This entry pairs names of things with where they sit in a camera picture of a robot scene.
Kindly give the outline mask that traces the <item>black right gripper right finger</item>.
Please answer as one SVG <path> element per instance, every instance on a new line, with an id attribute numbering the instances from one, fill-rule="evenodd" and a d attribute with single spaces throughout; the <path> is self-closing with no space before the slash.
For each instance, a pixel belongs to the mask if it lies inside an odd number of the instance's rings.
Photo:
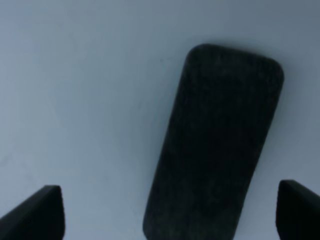
<path id="1" fill-rule="evenodd" d="M 295 180 L 281 180 L 275 224 L 281 240 L 319 240 L 320 196 Z"/>

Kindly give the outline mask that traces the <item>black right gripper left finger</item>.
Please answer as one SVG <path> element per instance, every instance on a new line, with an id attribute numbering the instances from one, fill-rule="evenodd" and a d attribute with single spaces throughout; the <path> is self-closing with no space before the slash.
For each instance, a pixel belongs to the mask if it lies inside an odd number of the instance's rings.
<path id="1" fill-rule="evenodd" d="M 2 240 L 62 240 L 65 230 L 59 185 L 45 185 L 0 218 Z"/>

